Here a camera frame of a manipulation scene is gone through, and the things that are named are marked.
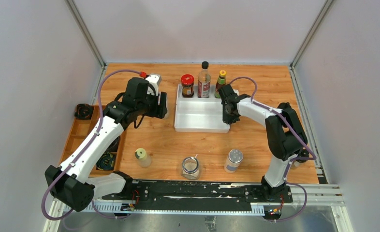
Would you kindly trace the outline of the white divided tray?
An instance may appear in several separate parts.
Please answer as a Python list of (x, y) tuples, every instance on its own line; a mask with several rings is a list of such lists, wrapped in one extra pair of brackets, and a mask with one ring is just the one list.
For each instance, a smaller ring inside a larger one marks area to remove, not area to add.
[(182, 86), (177, 85), (174, 129), (177, 132), (228, 133), (230, 125), (222, 120), (221, 99), (210, 89), (208, 98), (182, 96)]

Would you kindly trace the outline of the black cap soy sauce bottle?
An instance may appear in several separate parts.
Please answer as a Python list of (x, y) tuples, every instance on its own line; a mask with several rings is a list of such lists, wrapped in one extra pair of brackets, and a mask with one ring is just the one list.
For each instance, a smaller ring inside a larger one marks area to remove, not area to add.
[(202, 70), (198, 74), (198, 92), (199, 98), (208, 98), (210, 95), (211, 75), (208, 71), (209, 63), (203, 61), (201, 64)]

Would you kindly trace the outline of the red lid brown jar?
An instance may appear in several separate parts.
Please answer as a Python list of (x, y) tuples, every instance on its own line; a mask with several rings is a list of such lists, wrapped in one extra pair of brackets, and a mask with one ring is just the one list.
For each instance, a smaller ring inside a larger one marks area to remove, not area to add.
[(194, 77), (190, 74), (185, 74), (181, 77), (182, 96), (184, 98), (191, 98), (194, 95)]

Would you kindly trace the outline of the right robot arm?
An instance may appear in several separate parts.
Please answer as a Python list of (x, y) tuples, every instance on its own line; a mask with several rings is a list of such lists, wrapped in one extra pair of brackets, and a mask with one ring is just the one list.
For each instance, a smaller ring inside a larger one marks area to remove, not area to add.
[(307, 136), (296, 111), (288, 102), (273, 108), (253, 100), (250, 95), (238, 95), (231, 85), (220, 88), (219, 95), (225, 124), (231, 125), (244, 116), (265, 127), (272, 158), (262, 177), (259, 194), (264, 200), (273, 202), (286, 188), (289, 168), (309, 159)]

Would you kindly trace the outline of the yellow lid spice bottle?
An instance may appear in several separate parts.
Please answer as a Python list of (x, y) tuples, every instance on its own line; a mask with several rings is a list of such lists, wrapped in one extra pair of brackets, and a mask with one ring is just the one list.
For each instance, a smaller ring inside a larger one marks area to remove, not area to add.
[(140, 167), (146, 168), (146, 167), (149, 167), (151, 165), (152, 158), (144, 148), (136, 149), (134, 155), (135, 155), (137, 163)]

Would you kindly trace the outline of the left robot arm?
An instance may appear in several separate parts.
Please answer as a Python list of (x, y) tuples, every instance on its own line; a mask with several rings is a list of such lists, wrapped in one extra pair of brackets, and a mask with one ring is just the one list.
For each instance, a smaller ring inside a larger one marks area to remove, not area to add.
[(144, 117), (163, 119), (168, 113), (167, 94), (159, 91), (161, 76), (150, 74), (146, 78), (133, 77), (125, 92), (119, 93), (108, 103), (100, 118), (81, 145), (58, 167), (50, 165), (45, 171), (49, 193), (72, 210), (80, 212), (91, 201), (115, 193), (120, 199), (129, 199), (133, 186), (127, 183), (127, 175), (113, 172), (106, 176), (90, 178), (111, 143), (120, 137), (130, 124)]

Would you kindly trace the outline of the silver lid peppercorn bottle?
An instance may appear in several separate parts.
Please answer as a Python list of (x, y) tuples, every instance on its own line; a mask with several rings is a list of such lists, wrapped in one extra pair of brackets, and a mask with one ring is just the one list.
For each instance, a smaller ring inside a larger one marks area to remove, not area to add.
[(239, 149), (232, 149), (227, 156), (224, 164), (224, 170), (228, 173), (234, 173), (237, 171), (240, 163), (244, 158), (244, 154)]

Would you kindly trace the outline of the round glass jar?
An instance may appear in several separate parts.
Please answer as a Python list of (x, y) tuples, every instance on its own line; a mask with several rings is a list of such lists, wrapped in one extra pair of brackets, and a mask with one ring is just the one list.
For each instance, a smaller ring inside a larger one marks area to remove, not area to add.
[(200, 163), (196, 157), (184, 158), (181, 175), (188, 180), (198, 180), (200, 178)]

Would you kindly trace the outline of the yellow cap sauce bottle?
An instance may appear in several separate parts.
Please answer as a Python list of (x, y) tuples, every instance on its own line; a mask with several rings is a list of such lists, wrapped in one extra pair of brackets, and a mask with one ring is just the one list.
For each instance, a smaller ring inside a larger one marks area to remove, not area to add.
[(227, 72), (225, 70), (219, 71), (219, 76), (215, 85), (215, 94), (214, 94), (215, 98), (220, 98), (219, 89), (226, 84), (226, 75), (227, 75)]

